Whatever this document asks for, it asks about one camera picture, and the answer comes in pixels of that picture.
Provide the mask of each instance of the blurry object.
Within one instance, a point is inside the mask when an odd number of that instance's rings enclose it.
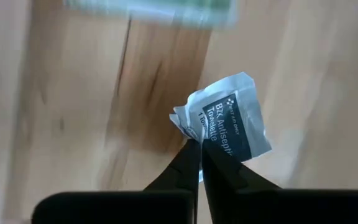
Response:
[[[234,0],[65,0],[65,5],[196,27],[226,26],[236,19]]]

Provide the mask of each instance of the wooden surface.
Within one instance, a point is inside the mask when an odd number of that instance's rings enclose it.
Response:
[[[235,27],[210,34],[36,1],[14,144],[0,135],[0,217],[26,220],[55,192],[144,188],[182,144],[172,107],[241,71],[273,146],[247,165],[282,187],[358,188],[358,1],[238,2]],[[18,64],[0,125],[13,127]],[[198,213],[211,222],[202,184]]]

